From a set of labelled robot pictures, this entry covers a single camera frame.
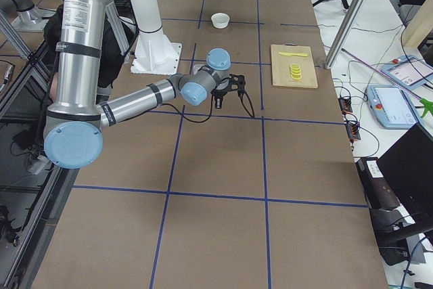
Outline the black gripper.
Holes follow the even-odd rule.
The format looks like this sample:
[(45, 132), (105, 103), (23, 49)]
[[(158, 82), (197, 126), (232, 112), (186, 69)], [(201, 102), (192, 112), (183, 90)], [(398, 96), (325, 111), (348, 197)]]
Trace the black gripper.
[(243, 101), (243, 97), (246, 93), (245, 90), (246, 80), (245, 76), (240, 74), (230, 74), (227, 78), (223, 79), (221, 85), (219, 85), (218, 89), (215, 89), (212, 92), (214, 99), (214, 107), (216, 109), (221, 109), (223, 106), (224, 97), (232, 91), (236, 91), (241, 102)]

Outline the second robot arm grey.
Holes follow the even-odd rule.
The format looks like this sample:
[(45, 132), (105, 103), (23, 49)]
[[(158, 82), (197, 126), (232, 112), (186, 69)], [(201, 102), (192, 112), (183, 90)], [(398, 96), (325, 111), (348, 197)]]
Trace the second robot arm grey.
[(55, 10), (37, 7), (33, 0), (1, 0), (1, 13), (13, 18), (17, 31), (41, 32)]

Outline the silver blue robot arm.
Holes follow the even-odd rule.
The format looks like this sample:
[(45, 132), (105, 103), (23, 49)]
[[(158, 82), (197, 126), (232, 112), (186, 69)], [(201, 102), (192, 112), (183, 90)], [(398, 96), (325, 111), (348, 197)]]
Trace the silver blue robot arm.
[(44, 150), (52, 163), (79, 169), (101, 154), (104, 127), (135, 118), (182, 97), (197, 106), (229, 84), (231, 58), (216, 48), (194, 74), (177, 71), (181, 45), (164, 34), (157, 0), (131, 0), (139, 34), (133, 72), (163, 79), (134, 93), (96, 103), (104, 23), (122, 31), (109, 13), (114, 0), (64, 0), (56, 99), (47, 110)]

